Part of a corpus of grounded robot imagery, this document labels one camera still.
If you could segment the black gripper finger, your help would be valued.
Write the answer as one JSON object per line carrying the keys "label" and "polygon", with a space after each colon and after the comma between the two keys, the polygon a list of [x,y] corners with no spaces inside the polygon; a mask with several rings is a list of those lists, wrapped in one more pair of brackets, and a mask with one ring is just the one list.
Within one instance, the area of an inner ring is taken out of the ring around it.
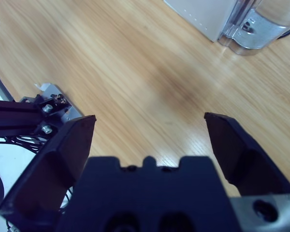
{"label": "black gripper finger", "polygon": [[290,193],[288,179],[237,120],[210,112],[204,119],[224,177],[242,196]]}
{"label": "black gripper finger", "polygon": [[54,226],[65,194],[88,159],[96,117],[65,123],[31,160],[0,204],[0,216],[15,226]]}

